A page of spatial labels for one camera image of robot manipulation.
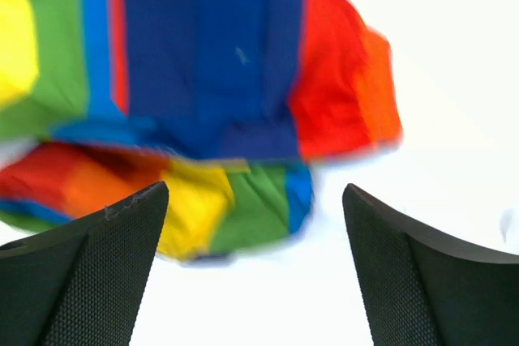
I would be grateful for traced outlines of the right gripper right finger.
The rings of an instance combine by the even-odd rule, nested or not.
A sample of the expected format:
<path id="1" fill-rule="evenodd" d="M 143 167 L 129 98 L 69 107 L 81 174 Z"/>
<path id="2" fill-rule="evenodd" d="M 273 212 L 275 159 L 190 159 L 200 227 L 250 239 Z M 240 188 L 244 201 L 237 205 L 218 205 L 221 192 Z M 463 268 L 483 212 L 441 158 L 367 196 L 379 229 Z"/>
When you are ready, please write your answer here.
<path id="1" fill-rule="evenodd" d="M 518 343 L 518 257 L 451 236 L 349 184 L 342 204 L 375 345 Z"/>

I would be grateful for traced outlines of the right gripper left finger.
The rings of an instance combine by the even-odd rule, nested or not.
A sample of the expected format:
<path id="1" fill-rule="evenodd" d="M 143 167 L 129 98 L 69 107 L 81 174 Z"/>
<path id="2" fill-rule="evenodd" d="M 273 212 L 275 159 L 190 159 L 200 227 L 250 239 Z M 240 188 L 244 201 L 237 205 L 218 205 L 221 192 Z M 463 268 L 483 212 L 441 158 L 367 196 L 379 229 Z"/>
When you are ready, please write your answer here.
<path id="1" fill-rule="evenodd" d="M 165 220 L 153 184 L 1 247 L 3 345 L 128 345 Z"/>

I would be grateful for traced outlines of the rainbow striped shorts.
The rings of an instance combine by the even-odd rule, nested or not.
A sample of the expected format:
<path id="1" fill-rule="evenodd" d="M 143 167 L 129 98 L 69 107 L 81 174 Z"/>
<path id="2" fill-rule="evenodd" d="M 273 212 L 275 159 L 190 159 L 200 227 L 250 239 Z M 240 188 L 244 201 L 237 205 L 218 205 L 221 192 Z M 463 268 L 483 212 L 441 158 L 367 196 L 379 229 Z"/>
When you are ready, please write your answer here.
<path id="1" fill-rule="evenodd" d="M 45 231 L 169 188 L 161 254 L 295 234 L 309 166 L 401 138 L 389 43 L 349 0 L 1 0 L 1 219 Z"/>

